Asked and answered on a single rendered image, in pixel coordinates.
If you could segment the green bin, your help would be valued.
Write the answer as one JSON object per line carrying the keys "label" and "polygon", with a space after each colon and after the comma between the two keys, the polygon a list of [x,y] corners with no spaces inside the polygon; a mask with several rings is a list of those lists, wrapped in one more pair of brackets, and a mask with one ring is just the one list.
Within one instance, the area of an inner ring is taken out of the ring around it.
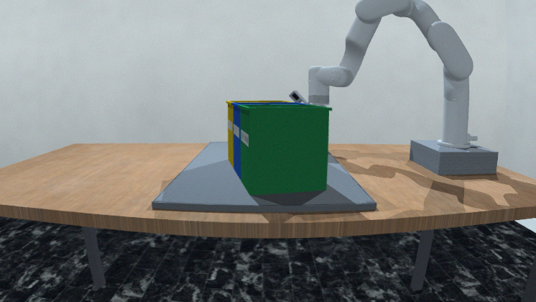
{"label": "green bin", "polygon": [[332,108],[307,104],[238,107],[241,182],[249,195],[326,190]]}

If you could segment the blue bin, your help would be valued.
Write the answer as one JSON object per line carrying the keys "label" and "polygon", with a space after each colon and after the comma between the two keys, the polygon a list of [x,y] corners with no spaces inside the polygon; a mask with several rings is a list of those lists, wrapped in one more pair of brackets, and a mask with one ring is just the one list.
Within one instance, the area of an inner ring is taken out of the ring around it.
{"label": "blue bin", "polygon": [[240,108],[238,105],[252,104],[302,104],[297,102],[244,102],[231,103],[234,106],[234,170],[241,180],[241,129],[240,129]]}

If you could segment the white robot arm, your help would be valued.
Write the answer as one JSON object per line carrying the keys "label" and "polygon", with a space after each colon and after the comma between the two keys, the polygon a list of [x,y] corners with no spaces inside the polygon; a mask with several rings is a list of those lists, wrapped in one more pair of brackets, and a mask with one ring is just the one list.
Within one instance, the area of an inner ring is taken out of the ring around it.
{"label": "white robot arm", "polygon": [[476,135],[468,133],[469,76],[473,61],[454,28],[440,22],[423,0],[360,0],[355,12],[357,16],[346,35],[340,65],[309,68],[308,103],[297,91],[289,97],[297,103],[329,104],[329,86],[347,87],[353,82],[382,17],[389,14],[407,17],[418,26],[443,62],[443,129],[438,144],[469,148],[471,140],[477,141]]}

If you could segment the yellow recycle bin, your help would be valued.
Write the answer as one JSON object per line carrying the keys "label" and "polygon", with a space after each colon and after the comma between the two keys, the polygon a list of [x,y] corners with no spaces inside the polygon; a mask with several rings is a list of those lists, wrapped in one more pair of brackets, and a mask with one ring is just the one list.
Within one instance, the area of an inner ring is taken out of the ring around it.
{"label": "yellow recycle bin", "polygon": [[244,103],[244,102],[291,102],[291,101],[231,101],[226,102],[228,104],[228,160],[234,167],[234,140],[233,140],[233,120],[234,120],[234,106],[231,103]]}

